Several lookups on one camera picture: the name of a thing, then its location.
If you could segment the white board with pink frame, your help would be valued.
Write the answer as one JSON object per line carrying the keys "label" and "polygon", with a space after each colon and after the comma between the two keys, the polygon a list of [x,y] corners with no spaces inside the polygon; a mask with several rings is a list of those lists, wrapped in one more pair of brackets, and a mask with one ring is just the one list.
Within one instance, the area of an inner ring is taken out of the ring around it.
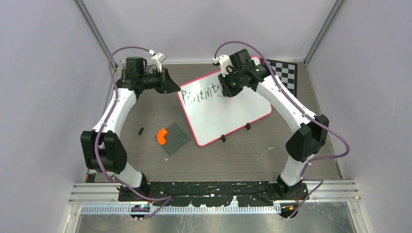
{"label": "white board with pink frame", "polygon": [[271,104],[252,89],[224,97],[218,69],[180,86],[177,93],[183,112],[198,146],[206,146],[222,136],[244,129],[273,111]]}

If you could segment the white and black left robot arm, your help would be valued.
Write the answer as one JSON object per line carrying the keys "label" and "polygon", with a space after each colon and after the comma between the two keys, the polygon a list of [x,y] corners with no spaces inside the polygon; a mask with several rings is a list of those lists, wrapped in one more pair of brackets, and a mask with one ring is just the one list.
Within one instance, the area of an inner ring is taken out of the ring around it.
{"label": "white and black left robot arm", "polygon": [[155,67],[148,72],[146,59],[128,57],[123,78],[115,81],[110,106],[93,129],[83,131],[80,136],[86,167],[129,185],[131,196],[138,201],[148,197],[149,185],[146,176],[128,163],[120,133],[128,113],[144,90],[154,89],[160,94],[181,90],[171,79],[167,68],[162,67],[165,58],[163,53],[155,54],[151,58]]}

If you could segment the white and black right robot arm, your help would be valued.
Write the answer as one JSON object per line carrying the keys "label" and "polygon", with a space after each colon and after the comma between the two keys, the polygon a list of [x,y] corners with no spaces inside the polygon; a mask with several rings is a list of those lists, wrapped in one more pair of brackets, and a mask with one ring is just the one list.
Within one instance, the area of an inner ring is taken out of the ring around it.
{"label": "white and black right robot arm", "polygon": [[289,157],[275,185],[278,197],[290,199],[302,184],[304,168],[326,143],[328,118],[307,109],[284,86],[268,61],[255,64],[246,49],[214,57],[213,64],[221,69],[218,79],[224,97],[235,97],[249,88],[265,98],[291,129],[293,134],[286,143]]}

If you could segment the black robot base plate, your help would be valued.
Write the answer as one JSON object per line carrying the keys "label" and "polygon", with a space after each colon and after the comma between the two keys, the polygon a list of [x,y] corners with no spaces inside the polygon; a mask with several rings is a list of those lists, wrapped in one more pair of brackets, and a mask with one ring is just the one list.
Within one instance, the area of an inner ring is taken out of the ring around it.
{"label": "black robot base plate", "polygon": [[227,207],[233,201],[239,207],[263,207],[276,200],[296,204],[307,197],[308,188],[301,183],[296,188],[283,189],[271,181],[150,182],[142,194],[156,199],[154,206],[160,206],[162,198],[171,197],[167,205],[173,207]]}

